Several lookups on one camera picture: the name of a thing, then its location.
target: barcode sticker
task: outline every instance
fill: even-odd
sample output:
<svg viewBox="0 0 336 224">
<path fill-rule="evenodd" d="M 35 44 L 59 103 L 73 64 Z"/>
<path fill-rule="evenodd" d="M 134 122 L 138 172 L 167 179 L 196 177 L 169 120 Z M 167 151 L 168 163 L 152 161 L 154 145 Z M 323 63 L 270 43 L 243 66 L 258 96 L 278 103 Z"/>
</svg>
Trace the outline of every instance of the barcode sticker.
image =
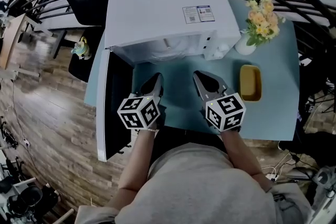
<svg viewBox="0 0 336 224">
<path fill-rule="evenodd" d="M 211 11 L 210 6 L 197 6 L 197 12 L 200 16 L 201 22 L 214 22 L 215 17 Z"/>
<path fill-rule="evenodd" d="M 201 20 L 198 16 L 196 7 L 184 7 L 183 8 L 185 22 L 187 24 L 200 23 Z"/>
</svg>

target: desk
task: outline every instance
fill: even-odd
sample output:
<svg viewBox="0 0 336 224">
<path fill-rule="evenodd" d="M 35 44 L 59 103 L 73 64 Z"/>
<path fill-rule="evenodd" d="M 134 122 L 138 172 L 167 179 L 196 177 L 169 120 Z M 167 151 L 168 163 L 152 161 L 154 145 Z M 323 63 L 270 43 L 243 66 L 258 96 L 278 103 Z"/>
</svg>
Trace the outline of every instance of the desk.
<svg viewBox="0 0 336 224">
<path fill-rule="evenodd" d="M 39 29 L 43 31 L 44 33 L 46 33 L 48 36 L 53 35 L 50 31 L 42 29 L 40 24 L 30 19 L 26 14 L 22 14 L 12 19 L 4 31 L 3 46 L 0 52 L 0 68 L 4 70 L 8 68 L 14 46 L 18 42 L 19 36 L 22 32 L 22 27 L 25 22 L 28 22 L 32 26 L 34 26 L 35 30 Z M 20 67 L 15 67 L 12 69 L 14 69 L 15 71 L 21 72 L 21 73 L 31 75 L 31 76 L 39 77 L 39 74 L 21 69 Z"/>
<path fill-rule="evenodd" d="M 243 0 L 229 0 L 240 29 L 246 28 L 248 8 Z M 241 128 L 243 138 L 261 140 L 292 140 L 299 103 L 299 60 L 296 36 L 291 21 L 280 25 L 280 35 L 249 55 L 243 56 L 233 48 L 221 60 L 206 61 L 203 56 L 185 57 L 157 65 L 136 65 L 133 88 L 139 87 L 156 72 L 164 77 L 164 93 L 160 104 L 166 106 L 165 125 L 213 132 L 199 112 L 193 72 L 204 70 L 222 77 L 230 88 L 238 91 L 240 67 L 245 64 L 260 68 L 262 98 L 245 102 L 246 115 Z"/>
</svg>

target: flower vase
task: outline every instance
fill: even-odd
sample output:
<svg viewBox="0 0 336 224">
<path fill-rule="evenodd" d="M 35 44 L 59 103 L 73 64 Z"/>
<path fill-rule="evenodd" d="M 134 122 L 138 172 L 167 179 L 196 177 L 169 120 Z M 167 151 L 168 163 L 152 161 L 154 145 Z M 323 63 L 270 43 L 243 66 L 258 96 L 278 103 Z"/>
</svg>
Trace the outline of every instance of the flower vase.
<svg viewBox="0 0 336 224">
<path fill-rule="evenodd" d="M 240 40 L 235 45 L 235 49 L 241 55 L 249 55 L 256 50 L 255 45 L 248 46 L 247 41 L 250 38 L 248 33 L 242 34 Z"/>
</svg>

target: cable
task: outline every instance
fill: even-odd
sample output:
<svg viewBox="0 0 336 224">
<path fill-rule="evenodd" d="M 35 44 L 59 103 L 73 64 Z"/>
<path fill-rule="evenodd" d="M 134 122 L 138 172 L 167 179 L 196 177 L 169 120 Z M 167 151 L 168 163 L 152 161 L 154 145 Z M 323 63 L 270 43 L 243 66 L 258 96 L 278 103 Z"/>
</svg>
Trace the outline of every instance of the cable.
<svg viewBox="0 0 336 224">
<path fill-rule="evenodd" d="M 312 181 L 312 177 L 310 177 L 305 171 L 302 171 L 302 170 L 299 169 L 300 167 L 298 167 L 298 163 L 295 163 L 295 168 L 296 168 L 299 172 L 301 172 L 301 173 L 305 174 L 306 176 L 308 176 L 309 180 Z"/>
<path fill-rule="evenodd" d="M 271 175 L 276 175 L 277 174 L 277 167 L 278 167 L 278 165 L 288 156 L 288 154 L 290 154 L 290 152 L 288 152 L 278 163 L 277 163 L 277 165 L 276 166 L 266 166 L 266 167 L 262 167 L 261 169 L 265 169 L 265 168 L 272 168 L 273 169 L 273 171 L 272 171 L 272 173 L 271 173 Z"/>
<path fill-rule="evenodd" d="M 280 166 L 280 168 L 279 168 L 279 170 L 278 170 L 278 176 L 281 175 L 282 168 L 283 168 L 286 164 L 287 164 L 287 165 L 294 165 L 294 164 L 295 164 L 295 163 L 290 164 L 290 163 L 288 163 L 289 161 L 290 161 L 290 159 Z"/>
<path fill-rule="evenodd" d="M 8 109 L 11 107 L 11 105 L 9 105 L 8 107 L 7 107 L 7 109 L 4 111 L 4 115 L 5 115 L 5 112 L 8 112 Z"/>
<path fill-rule="evenodd" d="M 299 162 L 302 162 L 302 163 L 304 163 L 304 164 L 307 164 L 307 165 L 309 165 L 311 168 L 316 169 L 317 171 L 319 170 L 317 167 L 314 167 L 314 166 L 310 165 L 309 163 L 305 163 L 305 162 L 303 162 L 302 160 L 299 160 Z"/>
<path fill-rule="evenodd" d="M 16 121 L 17 121 L 17 123 L 18 123 L 18 125 L 19 125 L 19 127 L 20 127 L 20 129 L 21 129 L 21 135 L 22 135 L 22 137 L 23 137 L 23 140 L 25 140 L 25 136 L 23 135 L 23 129 L 22 129 L 22 127 L 21 127 L 21 124 L 20 124 L 20 121 L 19 121 L 19 119 L 18 119 L 18 117 L 17 117 L 17 113 L 16 113 L 16 109 L 15 109 L 15 101 L 14 101 L 14 80 L 12 80 L 11 79 L 11 81 L 12 81 L 12 83 L 13 83 L 13 93 L 12 93 L 12 101 L 13 101 L 13 111 L 14 111 L 14 114 L 15 114 L 15 116 L 16 116 Z"/>
<path fill-rule="evenodd" d="M 273 173 L 276 175 L 277 174 L 277 170 L 273 167 L 273 166 L 266 166 L 266 167 L 263 167 L 261 169 L 266 169 L 266 168 L 273 168 L 273 171 L 271 173 L 271 175 L 273 175 Z"/>
<path fill-rule="evenodd" d="M 14 111 L 14 114 L 15 114 L 15 116 L 16 116 L 16 121 L 17 121 L 18 125 L 20 126 L 20 129 L 21 129 L 21 135 L 22 135 L 22 137 L 23 137 L 23 140 L 25 141 L 26 138 L 25 138 L 25 136 L 24 136 L 23 129 L 22 129 L 22 126 L 21 126 L 21 124 L 20 124 L 20 121 L 19 121 L 19 119 L 18 119 L 18 117 L 17 117 L 17 113 L 16 113 L 16 109 L 15 109 L 15 101 L 14 101 L 14 86 L 15 86 L 15 85 L 14 85 L 14 80 L 11 79 L 11 81 L 12 81 L 12 83 L 13 83 L 13 94 L 12 94 L 13 111 Z M 23 146 L 23 148 L 28 152 L 28 155 L 29 155 L 29 157 L 30 157 L 30 159 L 31 159 L 31 162 L 32 162 L 33 166 L 34 166 L 35 169 L 36 169 L 36 172 L 40 173 L 39 170 L 37 169 L 36 165 L 35 165 L 35 162 L 34 162 L 34 160 L 33 160 L 33 157 L 32 157 L 32 155 L 31 155 L 31 153 L 29 152 L 28 146 L 25 145 L 25 144 L 22 144 L 22 143 L 20 143 L 20 144 L 21 144 L 21 145 Z"/>
<path fill-rule="evenodd" d="M 274 167 L 277 168 L 278 165 L 288 156 L 288 154 L 290 154 L 290 151 L 278 162 L 278 164 Z"/>
</svg>

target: yellow dish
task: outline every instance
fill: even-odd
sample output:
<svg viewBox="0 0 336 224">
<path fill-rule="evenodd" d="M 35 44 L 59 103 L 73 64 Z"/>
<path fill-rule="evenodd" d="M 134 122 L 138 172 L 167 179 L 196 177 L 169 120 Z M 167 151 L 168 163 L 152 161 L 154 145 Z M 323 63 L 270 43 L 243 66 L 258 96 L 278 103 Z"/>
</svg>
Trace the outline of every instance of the yellow dish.
<svg viewBox="0 0 336 224">
<path fill-rule="evenodd" d="M 261 99 L 261 73 L 256 66 L 243 65 L 240 69 L 239 95 L 243 101 Z"/>
</svg>

